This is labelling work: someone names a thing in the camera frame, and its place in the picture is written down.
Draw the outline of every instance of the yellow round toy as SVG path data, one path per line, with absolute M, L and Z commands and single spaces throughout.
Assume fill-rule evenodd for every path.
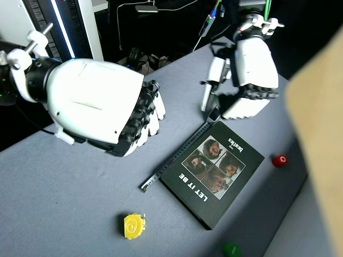
M 140 236 L 145 230 L 145 218 L 140 214 L 134 213 L 124 218 L 124 235 L 131 240 Z

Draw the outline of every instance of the red bottle cap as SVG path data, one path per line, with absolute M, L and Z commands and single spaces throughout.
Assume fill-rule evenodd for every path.
M 286 165 L 288 163 L 288 159 L 285 155 L 281 154 L 278 157 L 275 157 L 272 160 L 272 163 L 275 167 L 278 168 L 278 167 L 282 167 L 282 166 Z

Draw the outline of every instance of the book cover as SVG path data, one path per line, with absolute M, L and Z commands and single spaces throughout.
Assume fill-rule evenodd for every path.
M 216 122 L 161 175 L 207 229 L 213 229 L 264 157 Z

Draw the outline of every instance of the blurry tan object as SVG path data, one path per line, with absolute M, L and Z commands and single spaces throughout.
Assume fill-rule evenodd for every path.
M 287 105 L 330 241 L 343 256 L 343 27 L 291 80 Z

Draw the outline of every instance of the photo grid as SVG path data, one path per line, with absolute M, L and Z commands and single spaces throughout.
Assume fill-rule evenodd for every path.
M 219 200 L 245 168 L 235 155 L 209 136 L 182 165 Z

